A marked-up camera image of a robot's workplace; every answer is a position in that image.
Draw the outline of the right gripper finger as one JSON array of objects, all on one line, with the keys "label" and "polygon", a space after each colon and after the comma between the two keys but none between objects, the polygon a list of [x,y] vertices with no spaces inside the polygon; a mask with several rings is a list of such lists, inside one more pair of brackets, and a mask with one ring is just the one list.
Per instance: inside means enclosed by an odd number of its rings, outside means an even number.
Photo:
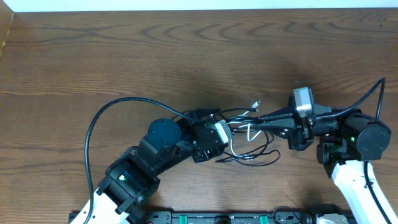
[{"label": "right gripper finger", "polygon": [[287,139],[297,130],[297,125],[293,118],[284,118],[255,124],[252,128],[256,131],[266,131],[280,138]]},{"label": "right gripper finger", "polygon": [[294,111],[291,107],[285,107],[280,110],[274,111],[269,114],[261,115],[258,118],[263,121],[272,121],[278,119],[291,118],[294,114]]}]

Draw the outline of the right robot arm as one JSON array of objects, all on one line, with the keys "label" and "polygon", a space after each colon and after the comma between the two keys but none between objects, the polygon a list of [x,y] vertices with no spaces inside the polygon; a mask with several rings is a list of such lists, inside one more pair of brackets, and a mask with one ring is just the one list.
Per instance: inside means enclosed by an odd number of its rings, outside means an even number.
[{"label": "right robot arm", "polygon": [[317,160],[346,199],[357,223],[397,223],[378,184],[372,161],[380,160],[392,131],[378,116],[355,106],[333,109],[313,96],[294,96],[288,107],[260,116],[253,129],[268,131],[303,151],[320,139]]}]

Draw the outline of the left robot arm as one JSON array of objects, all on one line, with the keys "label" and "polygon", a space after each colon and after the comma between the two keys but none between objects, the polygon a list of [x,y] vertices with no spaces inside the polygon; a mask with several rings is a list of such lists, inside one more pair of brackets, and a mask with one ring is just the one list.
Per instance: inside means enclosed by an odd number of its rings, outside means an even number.
[{"label": "left robot arm", "polygon": [[157,119],[138,146],[129,147],[105,172],[93,196],[73,223],[145,223],[142,206],[159,188],[158,176],[185,159],[208,161],[222,155],[233,134],[213,110],[195,110],[200,123]]}]

